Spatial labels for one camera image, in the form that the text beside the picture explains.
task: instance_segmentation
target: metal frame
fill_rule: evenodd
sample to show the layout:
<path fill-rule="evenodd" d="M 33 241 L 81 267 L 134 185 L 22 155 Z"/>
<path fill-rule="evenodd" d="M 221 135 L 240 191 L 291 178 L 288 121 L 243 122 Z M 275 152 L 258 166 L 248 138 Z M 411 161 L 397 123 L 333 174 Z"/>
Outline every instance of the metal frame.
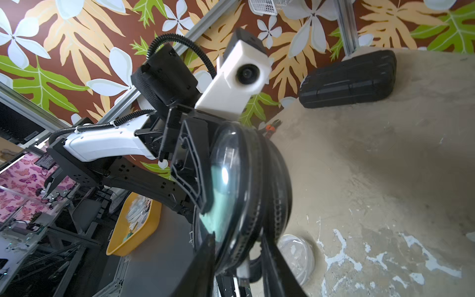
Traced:
<path fill-rule="evenodd" d="M 55 291 L 53 297 L 63 297 L 64 293 L 66 292 L 67 286 L 69 286 L 69 282 L 73 278 L 73 275 L 74 275 L 74 273 L 77 269 L 77 266 L 81 262 L 81 259 L 84 255 L 84 252 L 86 251 L 86 248 L 88 246 L 98 247 L 96 245 L 96 243 L 99 243 L 99 242 L 97 240 L 91 239 L 92 235 L 95 232 L 95 229 L 97 228 L 97 225 L 98 224 L 93 221 L 91 223 L 91 225 L 89 226 L 89 228 L 87 229 L 87 232 L 86 232 L 85 236 L 80 236 L 81 237 L 81 239 L 80 239 L 81 243 L 85 243 L 84 240 L 88 240 L 88 239 L 90 240 L 90 242 L 85 243 L 86 245 L 81 244 L 81 246 L 77 250 L 76 254 L 74 254 L 74 257 L 71 259 L 71 262 L 69 263 L 69 266 L 67 267 L 67 270 L 63 275 L 63 278 L 61 279 L 58 287 L 56 288 L 56 291 Z"/>
<path fill-rule="evenodd" d="M 81 243 L 80 241 L 74 242 L 74 243 L 68 245 L 68 246 L 65 247 L 65 248 L 62 248 L 62 249 L 60 249 L 60 250 L 57 250 L 57 251 L 55 251 L 55 252 L 52 252 L 52 253 L 47 254 L 47 255 L 45 255 L 45 256 L 42 256 L 42 257 L 40 257 L 40 258 L 38 258 L 38 259 L 36 259 L 36 260 L 33 260 L 33 261 L 31 261 L 30 263 L 27 263 L 27 264 L 23 265 L 22 268 L 26 268 L 26 267 L 28 267 L 28 266 L 34 265 L 34 264 L 39 263 L 39 262 L 41 262 L 41 261 L 44 261 L 44 260 L 46 260 L 46 259 L 48 259 L 48 258 L 55 257 L 55 256 L 57 256 L 57 255 L 59 255 L 59 254 L 61 254 L 61 253 L 64 253 L 64 252 L 66 252 L 66 251 L 72 249 L 72 248 L 75 248 L 75 247 L 78 246 L 80 243 Z"/>
<path fill-rule="evenodd" d="M 217 19 L 219 19 L 223 13 L 225 13 L 234 3 L 238 0 L 220 0 L 213 8 L 201 19 L 199 22 L 191 28 L 186 37 L 196 41 Z M 185 52 L 187 47 L 183 44 L 177 43 L 174 47 L 175 51 L 181 55 Z M 134 102 L 140 92 L 136 87 L 132 87 L 130 90 L 124 93 L 123 97 L 117 102 L 111 110 L 109 110 L 104 117 L 97 122 L 98 124 L 108 123 L 118 118 L 125 110 L 129 109 L 130 104 Z"/>
<path fill-rule="evenodd" d="M 43 140 L 45 140 L 46 138 L 48 138 L 50 134 L 51 134 L 50 131 L 45 130 L 45 131 L 41 132 L 40 134 L 36 135 L 35 137 L 31 138 L 27 143 L 25 143 L 25 144 L 17 144 L 17 145 L 18 145 L 19 147 L 21 147 L 21 148 L 27 149 L 27 148 L 29 148 L 30 146 L 35 145 L 37 142 L 38 142 L 38 143 L 42 142 Z"/>
<path fill-rule="evenodd" d="M 0 102 L 50 132 L 71 126 L 60 121 L 54 115 L 29 101 L 20 93 L 10 89 L 3 83 L 0 83 Z"/>
<path fill-rule="evenodd" d="M 338 26 L 343 41 L 345 55 L 349 56 L 358 49 L 358 29 L 356 29 L 355 14 L 352 0 L 335 0 L 338 14 Z"/>
<path fill-rule="evenodd" d="M 122 291 L 122 284 L 124 283 L 125 274 L 127 272 L 127 268 L 129 267 L 129 256 L 121 257 L 119 260 L 119 265 L 117 266 L 117 270 L 115 271 L 114 279 L 104 288 L 102 288 L 99 292 L 94 294 L 92 297 L 106 297 L 112 293 L 120 293 Z"/>

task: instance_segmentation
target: pink butterfly wallpaper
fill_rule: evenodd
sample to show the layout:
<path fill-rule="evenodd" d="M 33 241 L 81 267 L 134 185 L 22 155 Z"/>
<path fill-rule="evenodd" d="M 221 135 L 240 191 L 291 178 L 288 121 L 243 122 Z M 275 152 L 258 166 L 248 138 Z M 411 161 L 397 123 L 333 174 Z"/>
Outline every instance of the pink butterfly wallpaper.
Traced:
<path fill-rule="evenodd" d="M 38 201 L 28 201 L 16 216 L 15 219 L 17 220 L 29 222 L 35 212 L 41 211 L 48 213 L 51 211 L 46 204 L 41 203 L 40 197 L 37 197 L 35 192 L 38 188 L 45 188 L 45 179 L 51 175 L 57 167 L 54 166 L 47 171 L 36 166 L 34 164 L 36 160 L 38 160 L 36 155 L 27 153 L 19 162 L 0 174 L 0 184 L 3 187 Z M 62 190 L 71 189 L 74 185 L 75 182 L 69 177 L 66 177 L 58 185 L 58 188 Z M 25 198 L 0 189 L 0 221 L 5 221 L 24 201 Z"/>

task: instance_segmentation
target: concrete floor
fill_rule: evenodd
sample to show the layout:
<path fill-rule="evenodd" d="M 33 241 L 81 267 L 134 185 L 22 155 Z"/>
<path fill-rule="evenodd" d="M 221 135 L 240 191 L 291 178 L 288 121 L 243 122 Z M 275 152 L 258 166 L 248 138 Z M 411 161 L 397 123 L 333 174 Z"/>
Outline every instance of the concrete floor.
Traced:
<path fill-rule="evenodd" d="M 475 296 L 475 57 L 394 51 L 389 98 L 276 117 L 308 296 Z"/>

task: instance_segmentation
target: tropical leaf mural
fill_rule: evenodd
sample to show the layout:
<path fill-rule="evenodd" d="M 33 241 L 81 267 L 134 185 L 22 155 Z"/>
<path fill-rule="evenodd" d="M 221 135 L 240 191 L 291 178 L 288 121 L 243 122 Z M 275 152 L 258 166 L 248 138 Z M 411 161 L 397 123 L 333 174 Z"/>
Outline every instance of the tropical leaf mural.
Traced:
<path fill-rule="evenodd" d="M 34 8 L 28 10 L 25 15 L 26 18 L 38 19 L 40 25 L 57 15 L 57 19 L 49 28 L 48 36 L 43 43 L 45 50 L 49 52 L 61 44 L 59 53 L 61 65 L 64 65 L 66 59 L 71 56 L 77 76 L 84 84 L 91 80 L 91 76 L 83 56 L 110 75 L 111 72 L 102 58 L 86 45 L 92 46 L 106 58 L 109 58 L 109 52 L 114 47 L 112 41 L 102 31 L 96 20 L 103 23 L 113 32 L 124 36 L 122 31 L 104 11 L 104 1 L 84 0 L 83 6 L 78 7 L 79 9 L 75 8 L 77 11 L 74 13 L 71 12 L 71 7 L 64 9 L 62 12 L 62 6 L 57 6 L 57 3 L 59 5 L 62 1 L 43 0 Z M 125 9 L 130 9 L 131 6 L 124 0 L 123 7 L 115 8 L 108 6 L 108 8 L 116 13 L 123 14 Z"/>
<path fill-rule="evenodd" d="M 340 51 L 343 48 L 343 40 L 342 35 L 340 33 L 340 28 L 336 28 L 335 31 L 333 31 L 329 35 L 333 37 L 338 37 L 338 41 L 330 48 L 330 51 L 332 52 L 332 55 L 330 57 L 333 61 L 338 59 L 338 56 L 340 55 Z"/>
<path fill-rule="evenodd" d="M 211 27 L 198 38 L 198 43 L 203 48 L 209 49 L 206 53 L 214 66 L 216 66 L 216 59 L 219 55 L 224 54 L 224 50 L 231 40 L 232 32 L 235 24 L 237 23 L 245 3 L 240 3 L 235 11 L 231 11 L 224 16 L 220 17 Z M 194 71 L 206 70 L 201 59 L 194 59 L 188 64 L 188 68 L 193 68 Z"/>
<path fill-rule="evenodd" d="M 294 30 L 294 32 L 284 32 L 280 37 L 275 38 L 273 42 L 274 47 L 284 45 L 283 47 L 280 47 L 277 51 L 270 55 L 270 58 L 275 61 L 275 66 L 272 72 L 270 73 L 269 78 L 272 79 L 275 77 L 272 88 L 275 88 L 277 87 L 277 85 L 279 85 L 277 93 L 278 100 L 285 97 L 287 83 L 290 85 L 292 91 L 295 94 L 298 93 L 297 86 L 300 85 L 300 82 L 303 81 L 303 79 L 308 74 L 308 69 L 306 65 L 307 60 L 310 62 L 310 64 L 316 67 L 315 53 L 311 46 L 310 38 L 308 38 L 308 35 L 307 40 L 302 40 L 298 37 L 295 38 L 297 32 L 300 31 L 300 29 L 302 28 L 303 22 L 301 22 L 300 20 L 289 19 L 285 16 L 283 12 L 280 12 L 279 15 L 282 20 Z M 305 42 L 305 46 L 299 53 L 297 53 L 293 57 L 289 57 L 288 55 L 290 53 L 293 41 L 294 44 L 296 42 Z"/>
<path fill-rule="evenodd" d="M 443 23 L 436 26 L 421 25 L 411 32 L 413 38 L 437 36 L 427 50 L 443 51 L 454 46 L 454 51 L 473 54 L 475 40 L 475 2 L 462 6 L 455 11 L 447 10 L 446 15 L 438 17 Z"/>
<path fill-rule="evenodd" d="M 374 21 L 361 28 L 360 35 L 372 34 L 373 45 L 381 48 L 401 48 L 402 41 L 410 49 L 417 49 L 408 27 L 403 22 L 412 22 L 418 25 L 439 26 L 444 22 L 431 14 L 438 14 L 428 8 L 423 2 L 407 2 L 396 6 L 390 0 L 363 0 L 363 6 L 372 13 L 360 17 L 363 20 Z"/>
<path fill-rule="evenodd" d="M 150 170 L 151 172 L 157 173 L 159 176 L 166 178 L 167 180 L 173 181 L 173 178 L 170 176 L 170 167 L 165 165 L 160 167 L 160 164 L 157 163 L 145 163 L 145 162 L 140 162 L 145 168 Z"/>
<path fill-rule="evenodd" d="M 152 11 L 154 7 L 158 9 L 158 11 L 164 17 L 167 17 L 163 0 L 140 0 L 133 7 L 133 11 L 137 11 L 142 14 L 142 16 L 140 17 L 140 21 L 143 23 L 144 28 L 150 26 L 150 21 L 152 22 L 152 24 L 155 24 L 155 19 L 153 18 Z"/>
<path fill-rule="evenodd" d="M 148 45 L 145 42 L 145 40 L 143 40 L 142 36 L 140 36 L 140 43 L 137 43 L 134 40 L 133 43 L 131 43 L 130 45 L 132 46 L 133 50 L 136 50 L 134 55 L 144 55 L 144 56 L 147 55 Z"/>
<path fill-rule="evenodd" d="M 260 105 L 261 103 L 273 106 L 279 105 L 278 102 L 273 101 L 271 96 L 266 93 L 259 93 L 257 95 L 253 95 L 247 103 L 244 112 L 239 117 L 239 121 L 241 122 L 241 124 L 243 124 L 244 126 L 251 127 L 251 118 L 254 115 L 263 121 L 267 120 L 264 110 Z"/>
<path fill-rule="evenodd" d="M 186 66 L 190 69 L 190 71 L 193 70 L 192 67 L 190 67 L 190 64 L 198 58 L 198 55 L 192 51 L 191 49 L 187 49 L 186 52 L 182 55 L 183 62 L 185 62 Z"/>
<path fill-rule="evenodd" d="M 111 99 L 109 96 L 104 96 L 101 95 L 101 105 L 102 108 L 100 108 L 96 103 L 94 103 L 94 107 L 96 112 L 87 110 L 87 112 L 93 117 L 96 121 L 99 121 L 102 119 L 102 117 L 109 111 L 111 110 Z"/>
<path fill-rule="evenodd" d="M 25 69 L 21 69 L 9 57 L 0 56 L 0 69 L 13 75 L 24 77 L 13 79 L 13 89 L 20 94 L 32 94 L 31 102 L 48 112 L 50 112 L 50 101 L 66 110 L 78 112 L 78 109 L 64 95 L 52 88 L 51 85 L 72 91 L 85 91 L 88 89 L 86 86 L 73 84 L 62 75 L 43 70 L 39 65 L 38 58 L 36 68 L 29 65 Z"/>

